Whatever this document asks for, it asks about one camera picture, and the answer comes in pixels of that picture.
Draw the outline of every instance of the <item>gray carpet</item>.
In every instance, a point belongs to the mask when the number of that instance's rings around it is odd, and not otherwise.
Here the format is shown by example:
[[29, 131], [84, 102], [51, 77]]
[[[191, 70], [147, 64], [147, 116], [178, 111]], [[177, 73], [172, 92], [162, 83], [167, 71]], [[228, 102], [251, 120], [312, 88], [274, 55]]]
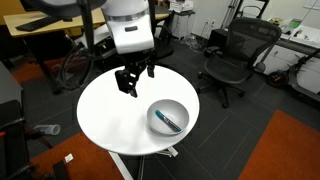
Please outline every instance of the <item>gray carpet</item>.
[[[161, 62], [176, 68], [195, 87], [208, 83], [197, 78], [206, 58], [186, 45], [172, 42], [172, 46], [175, 53]], [[81, 90], [53, 95], [45, 79], [29, 81], [22, 86], [29, 124], [61, 125], [58, 136], [47, 137], [53, 145], [81, 131], [76, 117]], [[288, 91], [270, 87], [262, 75], [254, 74], [243, 87], [247, 89], [244, 98], [230, 91], [228, 109], [222, 108], [222, 96], [214, 88], [201, 93], [196, 126], [174, 146], [178, 156], [147, 156], [144, 179], [237, 179], [276, 109], [320, 130], [318, 109], [295, 99]], [[28, 145], [31, 157], [46, 150], [37, 141], [30, 141]], [[135, 178], [139, 157], [120, 157]]]

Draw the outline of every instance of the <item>chair armrest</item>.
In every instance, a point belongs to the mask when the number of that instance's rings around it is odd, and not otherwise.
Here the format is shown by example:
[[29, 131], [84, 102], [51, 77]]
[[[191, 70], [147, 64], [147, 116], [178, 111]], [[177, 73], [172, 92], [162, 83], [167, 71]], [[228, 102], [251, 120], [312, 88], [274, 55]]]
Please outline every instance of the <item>chair armrest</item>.
[[167, 27], [167, 26], [163, 26], [163, 25], [157, 25], [156, 27], [161, 28], [162, 30], [164, 30], [167, 33], [167, 43], [170, 43], [171, 37], [172, 37], [172, 32], [171, 30]]
[[221, 53], [220, 48], [218, 46], [207, 47], [206, 50], [204, 51], [204, 56], [209, 58], [210, 56], [212, 56], [213, 53], [220, 54]]

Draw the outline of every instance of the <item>black office chair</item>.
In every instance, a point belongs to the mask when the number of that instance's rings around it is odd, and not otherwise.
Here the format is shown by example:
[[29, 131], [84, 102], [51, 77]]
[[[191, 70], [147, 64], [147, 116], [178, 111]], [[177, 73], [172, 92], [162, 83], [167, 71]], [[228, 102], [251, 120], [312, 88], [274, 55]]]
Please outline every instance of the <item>black office chair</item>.
[[[199, 72], [198, 77], [209, 77], [217, 82], [218, 89], [221, 89], [225, 103], [223, 107], [229, 107], [229, 99], [226, 87], [240, 91], [239, 96], [243, 97], [245, 91], [234, 86], [242, 83], [251, 77], [253, 64], [257, 57], [268, 47], [275, 44], [281, 36], [279, 27], [259, 19], [237, 18], [230, 23], [228, 36], [223, 52], [218, 48], [207, 49], [214, 54], [204, 64], [206, 73]], [[197, 88], [200, 93], [205, 87]]]
[[155, 34], [156, 28], [161, 28], [161, 31], [164, 31], [164, 33], [161, 33], [162, 34], [161, 38], [154, 37], [157, 65], [167, 66], [167, 65], [162, 64], [158, 60], [163, 59], [168, 56], [171, 56], [173, 54], [174, 49], [170, 46], [172, 32], [166, 26], [157, 25], [158, 22], [155, 19], [155, 1], [154, 0], [148, 0], [148, 1], [149, 1], [149, 11], [150, 11], [150, 18], [151, 18], [152, 33]]

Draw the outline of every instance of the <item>white round table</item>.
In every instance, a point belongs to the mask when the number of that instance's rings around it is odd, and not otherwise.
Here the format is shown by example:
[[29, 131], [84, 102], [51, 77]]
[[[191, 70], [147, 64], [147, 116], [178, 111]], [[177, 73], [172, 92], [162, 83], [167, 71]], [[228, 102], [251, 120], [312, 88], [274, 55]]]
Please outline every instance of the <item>white round table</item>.
[[[118, 154], [140, 156], [165, 150], [181, 141], [195, 125], [199, 99], [192, 85], [180, 74], [156, 66], [155, 77], [145, 70], [137, 82], [138, 97], [118, 89], [115, 71], [92, 81], [82, 93], [77, 116], [84, 134], [98, 146]], [[189, 113], [186, 129], [174, 136], [152, 131], [147, 123], [149, 106], [161, 99], [180, 102]]]

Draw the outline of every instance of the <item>white bowl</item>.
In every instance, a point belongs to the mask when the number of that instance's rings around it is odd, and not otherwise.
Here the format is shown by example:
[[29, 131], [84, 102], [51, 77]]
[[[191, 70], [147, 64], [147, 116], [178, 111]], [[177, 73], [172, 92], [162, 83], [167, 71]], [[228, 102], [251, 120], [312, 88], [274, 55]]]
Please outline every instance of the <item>white bowl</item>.
[[[155, 113], [159, 110], [164, 116], [175, 123], [181, 131], [176, 132], [170, 126], [161, 120]], [[189, 113], [187, 109], [177, 101], [163, 99], [154, 102], [148, 109], [147, 119], [149, 127], [160, 134], [175, 135], [183, 132], [189, 123]]]

